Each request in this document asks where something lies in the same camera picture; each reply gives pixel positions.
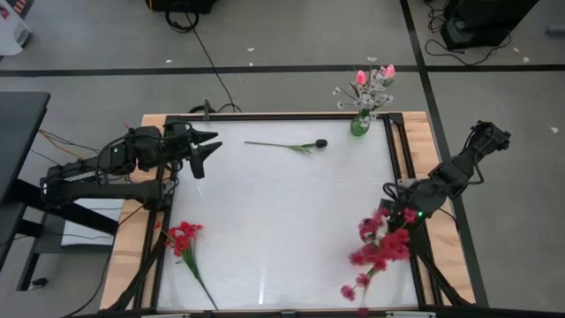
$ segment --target table leg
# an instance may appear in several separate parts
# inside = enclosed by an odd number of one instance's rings
[[[48,208],[41,199],[41,189],[30,185],[25,181],[16,180],[11,186],[10,199],[26,203],[32,208],[37,208],[45,213],[59,216],[64,220],[89,227],[94,230],[103,231],[111,235],[117,232],[117,221],[109,217],[99,215],[89,208],[78,204],[70,204],[61,208]]]

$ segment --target flower bouquet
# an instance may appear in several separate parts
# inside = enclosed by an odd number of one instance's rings
[[[161,223],[158,223],[155,228],[161,228]],[[167,238],[169,238],[167,242],[165,242],[165,245],[171,246],[173,254],[183,259],[194,275],[194,278],[196,278],[200,286],[202,286],[202,289],[212,302],[212,305],[214,305],[214,308],[217,310],[218,306],[215,305],[212,296],[210,296],[210,293],[204,285],[204,281],[202,280],[198,266],[196,265],[196,254],[194,253],[196,247],[196,233],[202,230],[202,228],[202,225],[190,224],[183,221],[180,223],[180,226],[172,227],[168,232],[162,232],[165,233]]]
[[[390,261],[401,261],[410,258],[407,243],[410,242],[410,233],[404,227],[416,221],[416,211],[406,208],[402,215],[403,226],[395,231],[388,230],[388,210],[381,208],[359,224],[359,237],[363,246],[349,255],[350,263],[354,266],[370,265],[370,268],[357,276],[353,287],[344,285],[342,295],[350,300],[355,300],[355,290],[363,288],[361,307],[365,307],[365,295],[371,279],[379,272],[387,269]]]
[[[351,120],[351,133],[355,136],[362,136],[369,130],[371,119],[376,119],[378,114],[375,112],[383,105],[389,105],[394,97],[385,94],[387,88],[395,81],[395,67],[391,64],[388,67],[377,68],[373,65],[377,61],[376,57],[368,57],[371,63],[369,73],[357,72],[355,81],[350,82],[352,94],[346,90],[336,87],[333,95],[344,94],[351,101],[337,102],[337,108],[343,110],[345,106],[353,106],[358,110],[358,114]]]

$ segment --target white table surface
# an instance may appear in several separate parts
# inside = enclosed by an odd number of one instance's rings
[[[358,223],[385,197],[394,179],[384,125],[353,137],[347,120],[194,123],[220,133],[223,145],[195,180],[188,163],[178,173],[170,226],[200,223],[200,273],[221,310],[359,307],[340,294],[368,268],[347,256],[362,246]],[[245,140],[301,144],[328,140],[302,155]],[[213,309],[192,272],[170,249],[162,269],[158,309]],[[408,261],[390,263],[373,279],[368,307],[418,305]]]

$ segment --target gray floor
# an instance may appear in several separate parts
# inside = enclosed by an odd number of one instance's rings
[[[433,38],[427,7],[409,1],[420,43]],[[441,1],[434,6],[440,7]],[[565,3],[542,0],[518,26],[513,42],[486,64],[565,64],[565,39],[548,39],[547,23],[565,22]],[[5,57],[0,70],[67,70],[208,66],[193,34],[176,34],[140,0],[36,1],[26,22],[35,36],[26,50]],[[202,18],[202,40],[218,66],[363,64],[414,65],[408,31],[396,0],[221,0]],[[469,49],[465,59],[482,57]],[[449,57],[427,64],[457,65]],[[334,110],[331,91],[348,72],[229,74],[222,76],[245,111]],[[482,162],[486,183],[472,187],[464,204],[492,307],[565,312],[565,223],[558,193],[565,171],[561,135],[565,73],[430,73],[449,149],[463,145],[477,120],[512,132],[508,151]],[[136,125],[144,113],[186,112],[207,98],[227,102],[212,75],[0,78],[6,91],[52,94],[41,128],[101,147]],[[400,72],[389,110],[427,110],[416,72]],[[561,131],[553,133],[551,127]],[[71,158],[37,138],[33,148],[59,162]],[[20,177],[37,183],[50,162],[30,154]],[[29,218],[41,217],[29,211]],[[14,243],[0,273],[2,317],[58,317],[82,305],[102,273],[105,254],[42,256],[36,276],[50,284],[15,292],[31,240]],[[96,299],[84,313],[92,313]]]

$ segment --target vase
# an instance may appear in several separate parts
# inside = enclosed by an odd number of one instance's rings
[[[353,136],[360,137],[369,131],[369,125],[367,127],[361,126],[362,119],[363,116],[361,114],[358,114],[351,120],[350,130]]]

